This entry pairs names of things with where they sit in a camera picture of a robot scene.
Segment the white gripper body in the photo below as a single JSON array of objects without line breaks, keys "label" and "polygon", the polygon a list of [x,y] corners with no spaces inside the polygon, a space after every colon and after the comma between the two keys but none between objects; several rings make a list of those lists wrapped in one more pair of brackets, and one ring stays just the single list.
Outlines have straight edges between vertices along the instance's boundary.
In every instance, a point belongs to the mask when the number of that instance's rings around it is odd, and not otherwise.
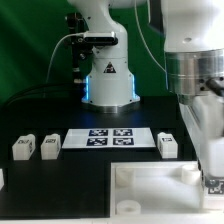
[{"label": "white gripper body", "polygon": [[224,178],[224,100],[210,94],[179,106],[204,175]]}]

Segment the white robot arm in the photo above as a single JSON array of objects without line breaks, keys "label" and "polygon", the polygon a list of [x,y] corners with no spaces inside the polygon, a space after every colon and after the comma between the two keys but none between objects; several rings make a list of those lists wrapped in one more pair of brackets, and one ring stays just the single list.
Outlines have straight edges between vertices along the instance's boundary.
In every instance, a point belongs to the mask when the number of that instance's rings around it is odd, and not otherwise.
[{"label": "white robot arm", "polygon": [[[140,101],[128,68],[126,29],[111,8],[150,0],[67,0],[87,23],[81,39],[93,45],[91,72],[82,102],[115,112]],[[159,0],[150,15],[162,16],[167,89],[180,110],[204,176],[224,178],[224,0]]]}]

